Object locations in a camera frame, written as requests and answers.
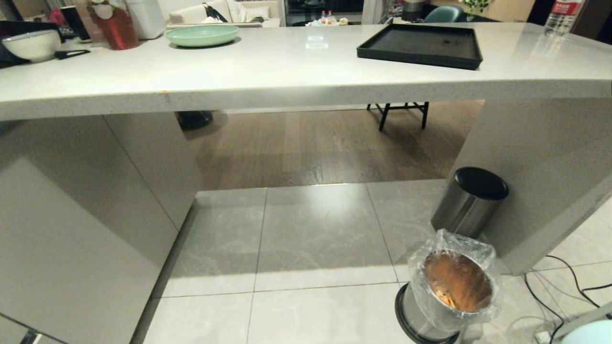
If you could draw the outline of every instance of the floor tile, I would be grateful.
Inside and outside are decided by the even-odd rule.
[[[580,288],[591,288],[612,282],[612,263],[577,266],[573,269]],[[547,290],[570,319],[595,309],[578,293],[572,272],[568,268],[540,271],[539,274]],[[585,291],[584,293],[599,305],[612,302],[612,288]]]
[[[396,281],[365,184],[269,189],[255,290]]]
[[[266,189],[200,192],[164,297],[253,291]]]
[[[368,184],[400,282],[409,280],[406,262],[414,248],[435,237],[430,220],[445,187],[444,179]]]
[[[612,229],[612,198],[595,211],[595,216],[602,219],[602,221]]]
[[[255,293],[247,344],[410,344],[395,317],[399,284]]]
[[[144,344],[244,344],[253,293],[160,300]]]
[[[571,266],[612,261],[612,230],[598,217],[591,216],[549,254],[557,256]],[[535,270],[546,270],[565,265],[544,257]]]
[[[528,279],[529,285],[538,298],[558,312],[558,305],[554,303],[539,279],[533,274],[530,274]],[[499,294],[498,316],[488,323],[470,325],[464,330],[462,343],[535,343],[536,333],[554,329],[553,319],[556,320],[556,324],[561,323],[529,294],[523,277],[502,276],[500,281],[502,289]]]

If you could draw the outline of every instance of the white container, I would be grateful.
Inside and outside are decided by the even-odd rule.
[[[157,0],[126,0],[138,39],[156,39],[166,29]]]
[[[44,30],[5,38],[2,44],[19,58],[42,62],[55,57],[62,41],[57,30]]]

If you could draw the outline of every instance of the white bowl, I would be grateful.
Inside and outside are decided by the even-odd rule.
[[[42,62],[53,59],[62,42],[57,30],[44,30],[5,38],[2,44],[19,58]]]

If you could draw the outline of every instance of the bottle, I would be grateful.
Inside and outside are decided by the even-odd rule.
[[[336,17],[334,17],[334,15],[332,14],[332,11],[329,11],[327,13],[327,25],[334,25],[335,21],[336,21]]]
[[[125,0],[88,0],[91,17],[104,33],[113,50],[126,50],[138,46],[138,37]]]
[[[556,0],[544,25],[546,36],[565,36],[572,28],[582,0]]]

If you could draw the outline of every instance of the small plant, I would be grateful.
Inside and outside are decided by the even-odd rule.
[[[469,8],[469,15],[474,16],[476,10],[482,13],[488,6],[489,0],[464,0],[464,3]]]

